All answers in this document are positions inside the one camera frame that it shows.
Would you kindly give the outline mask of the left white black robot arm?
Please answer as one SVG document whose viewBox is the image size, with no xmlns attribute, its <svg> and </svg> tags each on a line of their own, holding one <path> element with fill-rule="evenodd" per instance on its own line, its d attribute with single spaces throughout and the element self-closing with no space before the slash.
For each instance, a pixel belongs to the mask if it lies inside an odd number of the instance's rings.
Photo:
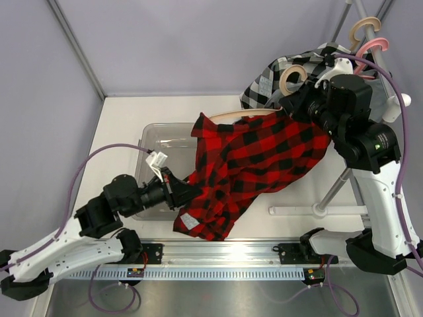
<svg viewBox="0 0 423 317">
<path fill-rule="evenodd" d="M 166 203 L 182 207 L 202 190 L 176 178 L 168 168 L 139 186 L 121 174 L 99 196 L 78 209 L 63 229 L 21 251 L 1 251 L 2 295 L 17 301 L 32 299 L 70 275 L 102 264 L 132 264 L 143 247 L 136 231 L 124 228 L 122 218 Z"/>
</svg>

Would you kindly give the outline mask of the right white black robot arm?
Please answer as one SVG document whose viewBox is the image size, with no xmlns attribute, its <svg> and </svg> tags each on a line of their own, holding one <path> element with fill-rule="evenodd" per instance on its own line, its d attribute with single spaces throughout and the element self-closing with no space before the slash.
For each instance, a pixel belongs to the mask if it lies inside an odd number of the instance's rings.
<svg viewBox="0 0 423 317">
<path fill-rule="evenodd" d="M 322 254 L 348 257 L 362 271 L 396 275 L 407 259 L 422 257 L 422 240 L 406 212 L 399 183 L 401 151 L 395 132 L 369 118 L 372 88 L 357 75 L 319 83 L 309 77 L 298 91 L 278 98 L 293 120 L 314 123 L 333 141 L 361 191 L 371 226 L 362 232 L 314 230 L 299 246 L 306 262 Z"/>
</svg>

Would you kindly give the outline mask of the red black plaid shirt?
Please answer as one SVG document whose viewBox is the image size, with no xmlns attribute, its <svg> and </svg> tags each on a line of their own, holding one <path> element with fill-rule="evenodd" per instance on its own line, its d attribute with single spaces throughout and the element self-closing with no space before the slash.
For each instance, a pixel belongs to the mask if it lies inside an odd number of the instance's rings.
<svg viewBox="0 0 423 317">
<path fill-rule="evenodd" d="M 260 194 L 278 192 L 304 177 L 325 156 L 330 137 L 313 123 L 281 111 L 216 124 L 200 114 L 195 169 L 187 182 L 202 194 L 179 209 L 173 231 L 225 240 Z"/>
</svg>

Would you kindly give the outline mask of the pink plastic hanger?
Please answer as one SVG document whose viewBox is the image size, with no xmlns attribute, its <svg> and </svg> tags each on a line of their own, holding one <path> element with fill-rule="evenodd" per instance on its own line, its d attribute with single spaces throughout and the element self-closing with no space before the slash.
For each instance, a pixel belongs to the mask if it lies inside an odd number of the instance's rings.
<svg viewBox="0 0 423 317">
<path fill-rule="evenodd" d="M 379 48 L 382 52 L 389 49 L 389 41 L 386 38 L 378 37 L 374 38 L 367 43 L 365 43 L 355 54 L 356 57 L 363 58 L 365 53 L 372 52 L 372 49 Z M 356 67 L 354 69 L 355 75 L 360 75 L 360 73 L 364 70 L 365 64 L 356 61 Z"/>
</svg>

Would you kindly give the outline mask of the grey shirt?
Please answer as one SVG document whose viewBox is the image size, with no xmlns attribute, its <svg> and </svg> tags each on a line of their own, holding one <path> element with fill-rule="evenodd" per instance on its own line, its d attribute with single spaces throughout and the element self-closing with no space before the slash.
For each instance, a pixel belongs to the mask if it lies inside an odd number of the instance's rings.
<svg viewBox="0 0 423 317">
<path fill-rule="evenodd" d="M 372 96 L 370 102 L 371 113 L 369 118 L 379 122 L 386 111 L 387 95 L 383 87 L 381 79 L 366 79 L 365 83 L 372 88 Z"/>
</svg>

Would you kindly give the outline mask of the beige wooden hanger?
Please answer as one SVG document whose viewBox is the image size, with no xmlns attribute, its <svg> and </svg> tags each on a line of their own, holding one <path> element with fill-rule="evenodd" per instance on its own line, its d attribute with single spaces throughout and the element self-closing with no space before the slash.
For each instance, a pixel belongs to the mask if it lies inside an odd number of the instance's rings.
<svg viewBox="0 0 423 317">
<path fill-rule="evenodd" d="M 213 123 L 234 120 L 242 117 L 266 116 L 281 108 L 276 103 L 283 96 L 293 94 L 287 87 L 288 77 L 296 74 L 301 82 L 307 79 L 307 71 L 301 65 L 280 67 L 269 65 L 259 77 L 240 95 L 241 110 L 216 114 L 210 117 Z"/>
</svg>

